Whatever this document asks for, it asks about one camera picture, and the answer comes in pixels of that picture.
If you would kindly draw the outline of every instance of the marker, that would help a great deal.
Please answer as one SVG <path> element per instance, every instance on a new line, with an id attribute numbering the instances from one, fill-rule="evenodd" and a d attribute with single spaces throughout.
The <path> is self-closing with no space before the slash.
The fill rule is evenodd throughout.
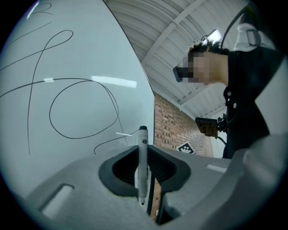
<path id="1" fill-rule="evenodd" d="M 138 198 L 142 205 L 145 203 L 147 196 L 147 148 L 148 148 L 148 130 L 146 126 L 140 126 L 138 131 L 138 149 L 139 149 L 139 165 L 138 165 Z"/>

